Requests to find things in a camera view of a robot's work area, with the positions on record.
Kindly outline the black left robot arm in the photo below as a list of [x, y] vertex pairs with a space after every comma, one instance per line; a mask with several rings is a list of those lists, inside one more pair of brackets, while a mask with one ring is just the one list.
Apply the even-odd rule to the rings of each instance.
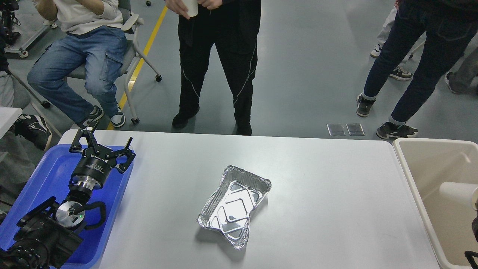
[[47, 151], [1, 224], [2, 269], [89, 269], [102, 255], [133, 160], [78, 130]]

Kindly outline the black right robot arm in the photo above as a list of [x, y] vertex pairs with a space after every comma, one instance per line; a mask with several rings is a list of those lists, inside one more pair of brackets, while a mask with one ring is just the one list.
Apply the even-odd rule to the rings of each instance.
[[[473, 232], [473, 235], [475, 237], [475, 240], [477, 242], [478, 241], [478, 217], [476, 217], [472, 221], [471, 228], [472, 228], [472, 232]], [[478, 265], [477, 265], [476, 259], [478, 257], [478, 253], [476, 251], [467, 250], [467, 251], [464, 252], [464, 255], [465, 255], [468, 263], [470, 264], [471, 268], [472, 269], [477, 269]]]

